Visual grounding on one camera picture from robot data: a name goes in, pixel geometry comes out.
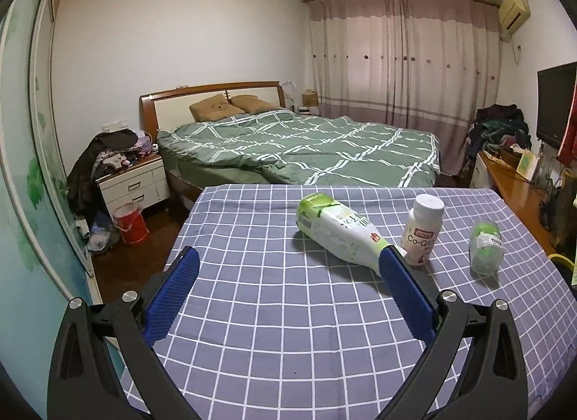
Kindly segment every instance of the brown pillow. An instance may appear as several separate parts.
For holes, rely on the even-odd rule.
[[[269,110],[280,109],[280,106],[274,106],[270,102],[263,101],[253,94],[241,94],[230,98],[230,104],[242,109],[247,114],[259,114]]]
[[[211,98],[195,102],[190,105],[189,109],[197,122],[214,122],[245,113],[243,110],[230,105],[224,94],[217,94]]]

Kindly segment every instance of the wooden headboard frame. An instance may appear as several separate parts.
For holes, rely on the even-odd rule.
[[[170,91],[154,92],[152,94],[140,96],[140,112],[142,115],[142,122],[144,123],[144,130],[152,135],[152,142],[155,143],[157,141],[158,132],[157,110],[154,105],[156,101],[213,91],[225,91],[228,99],[228,91],[250,88],[276,88],[279,93],[279,103],[281,104],[281,107],[285,107],[285,95],[279,82],[237,82],[177,88]]]

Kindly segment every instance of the television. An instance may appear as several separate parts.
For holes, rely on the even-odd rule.
[[[537,73],[539,107],[537,138],[559,149],[573,104],[577,62],[555,66]]]

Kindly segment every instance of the silver bolt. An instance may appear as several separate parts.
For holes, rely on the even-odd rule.
[[[501,311],[507,311],[507,308],[509,308],[507,302],[502,299],[498,299],[497,302],[495,302],[495,306],[497,306],[497,309],[500,309]]]
[[[451,291],[449,289],[446,289],[444,292],[442,292],[441,297],[447,303],[454,303],[455,301],[457,301],[457,293],[455,293],[454,291]]]
[[[80,298],[74,298],[70,300],[68,306],[70,307],[70,309],[77,309],[80,306],[82,306],[82,300]]]
[[[133,289],[131,289],[130,291],[127,291],[126,293],[124,293],[122,295],[122,301],[124,301],[125,303],[131,303],[136,298],[138,298],[138,293],[136,291],[134,291]]]

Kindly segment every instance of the blue gripper pad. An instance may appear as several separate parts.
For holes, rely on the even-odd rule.
[[[423,295],[408,263],[389,245],[379,256],[379,272],[413,337],[429,345],[435,338],[435,309]]]
[[[149,347],[168,335],[178,311],[198,277],[200,257],[190,248],[172,269],[146,309],[142,335]]]

